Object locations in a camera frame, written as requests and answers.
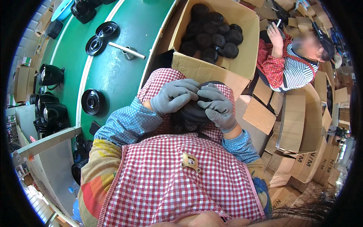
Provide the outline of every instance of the metal rod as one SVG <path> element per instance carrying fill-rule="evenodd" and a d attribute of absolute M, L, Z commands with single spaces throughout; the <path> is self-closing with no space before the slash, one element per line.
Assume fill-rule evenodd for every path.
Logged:
<path fill-rule="evenodd" d="M 120 50 L 122 50 L 122 51 L 125 51 L 125 52 L 127 52 L 127 53 L 129 53 L 129 54 L 132 54 L 132 55 L 134 55 L 134 56 L 136 56 L 136 57 L 139 57 L 139 58 L 141 58 L 141 59 L 143 59 L 143 60 L 146 58 L 146 56 L 145 56 L 145 55 L 139 54 L 139 53 L 138 53 L 138 52 L 136 52 L 136 51 L 133 51 L 133 50 L 131 50 L 131 49 L 127 48 L 127 47 L 124 47 L 124 46 L 121 46 L 121 45 L 115 44 L 115 43 L 113 43 L 113 42 L 109 42 L 109 45 L 110 45 L 110 46 L 113 46 L 113 47 L 115 47 L 115 48 L 117 48 L 117 49 L 120 49 Z"/>

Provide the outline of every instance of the black funnel part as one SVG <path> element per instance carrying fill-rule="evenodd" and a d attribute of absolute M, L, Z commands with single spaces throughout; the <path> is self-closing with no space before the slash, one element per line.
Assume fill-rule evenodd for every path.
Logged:
<path fill-rule="evenodd" d="M 43 102 L 40 107 L 40 119 L 45 127 L 56 126 L 68 118 L 67 107 L 58 102 Z"/>
<path fill-rule="evenodd" d="M 55 65 L 42 64 L 38 74 L 38 84 L 40 86 L 49 86 L 63 82 L 64 69 L 64 67 L 60 69 Z"/>

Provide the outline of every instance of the red gingham apron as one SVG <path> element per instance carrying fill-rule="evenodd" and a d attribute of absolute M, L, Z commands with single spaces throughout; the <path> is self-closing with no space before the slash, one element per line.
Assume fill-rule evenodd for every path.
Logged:
<path fill-rule="evenodd" d="M 138 98 L 144 102 L 155 96 L 164 83 L 183 78 L 176 70 L 158 69 Z M 230 88 L 218 87 L 234 100 Z M 121 164 L 103 203 L 98 226 L 175 223 L 207 210 L 226 220 L 263 218 L 247 166 L 220 145 L 222 134 L 218 130 L 214 126 L 203 132 L 216 142 L 198 138 L 197 133 L 163 134 L 122 146 Z M 182 168 L 183 153 L 197 158 L 200 173 Z"/>

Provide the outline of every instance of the black round lid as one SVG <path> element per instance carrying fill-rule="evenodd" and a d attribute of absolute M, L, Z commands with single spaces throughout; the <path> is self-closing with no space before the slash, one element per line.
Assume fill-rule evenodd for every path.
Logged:
<path fill-rule="evenodd" d="M 81 98 L 82 109 L 88 115 L 102 112 L 105 102 L 103 94 L 96 89 L 86 90 Z"/>
<path fill-rule="evenodd" d="M 107 38 L 108 40 L 117 38 L 120 35 L 120 28 L 113 21 L 107 21 L 96 29 L 97 38 L 103 39 Z"/>
<path fill-rule="evenodd" d="M 187 33 L 197 35 L 201 33 L 202 26 L 199 23 L 190 22 L 187 26 Z"/>
<path fill-rule="evenodd" d="M 185 41 L 180 45 L 180 53 L 193 57 L 197 53 L 197 46 L 193 41 Z"/>
<path fill-rule="evenodd" d="M 232 42 L 236 45 L 240 45 L 243 42 L 243 35 L 238 30 L 230 30 L 225 36 L 226 42 Z"/>
<path fill-rule="evenodd" d="M 209 13 L 208 6 L 198 3 L 192 7 L 192 20 L 197 20 L 200 17 L 207 15 Z"/>
<path fill-rule="evenodd" d="M 107 46 L 107 42 L 102 39 L 92 36 L 86 44 L 86 53 L 90 56 L 99 55 Z"/>
<path fill-rule="evenodd" d="M 226 44 L 226 40 L 221 34 L 213 34 L 212 41 L 216 46 L 224 46 Z"/>
<path fill-rule="evenodd" d="M 234 43 L 228 42 L 223 48 L 224 56 L 227 58 L 235 58 L 238 55 L 238 48 Z"/>
<path fill-rule="evenodd" d="M 238 24 L 231 24 L 231 25 L 229 26 L 229 28 L 230 28 L 231 30 L 237 30 L 237 31 L 239 31 L 239 32 L 241 32 L 241 33 L 242 33 L 242 28 L 241 28 Z"/>
<path fill-rule="evenodd" d="M 221 35 L 225 35 L 227 32 L 230 31 L 229 24 L 223 23 L 220 26 L 218 26 L 218 33 Z"/>
<path fill-rule="evenodd" d="M 216 25 L 212 24 L 211 22 L 205 23 L 203 25 L 203 29 L 204 29 L 204 32 L 209 35 L 212 35 L 212 34 L 215 34 L 218 32 L 218 27 Z"/>
<path fill-rule="evenodd" d="M 222 14 L 220 14 L 220 13 L 212 12 L 212 13 L 209 13 L 208 14 L 208 17 L 209 17 L 209 19 L 211 20 L 211 22 L 214 25 L 221 25 L 221 24 L 223 24 L 224 18 L 222 16 Z"/>
<path fill-rule="evenodd" d="M 203 50 L 200 55 L 201 55 L 202 60 L 203 60 L 203 58 L 210 58 L 210 59 L 212 59 L 212 61 L 214 63 L 216 63 L 218 61 L 218 53 L 213 48 L 209 47 L 209 48 Z"/>
<path fill-rule="evenodd" d="M 210 45 L 212 45 L 212 38 L 205 33 L 200 33 L 195 37 L 195 41 L 197 43 L 197 46 L 199 50 L 204 50 Z"/>

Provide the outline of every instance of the gray work glove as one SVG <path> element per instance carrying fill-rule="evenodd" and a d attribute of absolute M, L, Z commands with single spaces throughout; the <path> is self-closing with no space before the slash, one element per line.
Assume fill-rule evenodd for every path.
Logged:
<path fill-rule="evenodd" d="M 237 120 L 233 115 L 233 104 L 214 84 L 209 83 L 201 87 L 197 94 L 212 100 L 212 102 L 198 101 L 198 106 L 205 109 L 207 117 L 220 128 L 222 133 L 228 133 L 235 128 Z"/>
<path fill-rule="evenodd" d="M 175 113 L 190 100 L 198 100 L 199 88 L 200 84 L 193 79 L 166 83 L 159 94 L 150 100 L 151 107 L 158 115 Z"/>

